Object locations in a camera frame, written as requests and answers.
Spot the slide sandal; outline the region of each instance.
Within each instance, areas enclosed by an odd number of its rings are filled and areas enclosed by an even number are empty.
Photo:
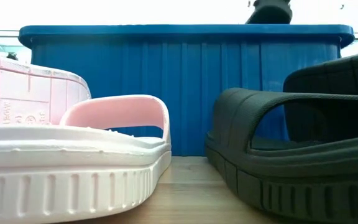
[[[283,91],[358,95],[358,55],[295,71],[286,78]],[[307,105],[285,105],[284,110],[288,135],[296,141],[307,139],[309,129],[324,123],[324,116]]]
[[[266,113],[290,103],[319,110],[326,118],[321,129],[310,129],[303,142],[254,138]],[[358,96],[231,88],[214,104],[205,147],[228,187],[251,206],[303,220],[358,223]]]
[[[162,138],[108,128],[157,126]],[[72,106],[60,125],[0,125],[0,223],[53,223],[130,210],[171,161],[168,110],[128,95]]]
[[[289,24],[292,10],[289,0],[256,0],[255,11],[246,24]]]
[[[58,124],[68,108],[90,97],[74,73],[0,57],[0,124]]]

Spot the pink slipper strap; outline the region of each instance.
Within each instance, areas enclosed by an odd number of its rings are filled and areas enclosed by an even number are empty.
[[[63,115],[60,125],[97,129],[157,126],[170,142],[169,115],[165,103],[150,95],[95,98],[79,102]]]

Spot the ribbed plastic side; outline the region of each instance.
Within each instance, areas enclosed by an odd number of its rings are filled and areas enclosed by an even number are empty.
[[[174,156],[204,155],[216,97],[231,87],[282,91],[291,72],[339,57],[334,38],[186,39],[33,37],[32,63],[83,77],[94,98],[149,94],[168,106]],[[157,128],[120,129],[161,136]],[[287,137],[282,108],[262,121],[258,133]]]

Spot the pink plastic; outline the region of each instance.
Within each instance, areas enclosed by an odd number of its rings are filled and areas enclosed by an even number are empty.
[[[77,103],[60,124],[97,129],[157,126],[163,130],[163,140],[170,140],[167,106],[149,95],[110,96]]]
[[[0,124],[58,124],[68,108],[90,96],[74,73],[0,58]]]

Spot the pink slipper sole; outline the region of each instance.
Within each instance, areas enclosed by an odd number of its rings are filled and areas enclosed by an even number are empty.
[[[157,126],[161,138],[108,128]],[[147,95],[79,102],[59,125],[0,125],[0,223],[53,223],[130,210],[171,161],[165,104]]]
[[[58,124],[68,108],[90,97],[74,73],[0,58],[0,124]]]

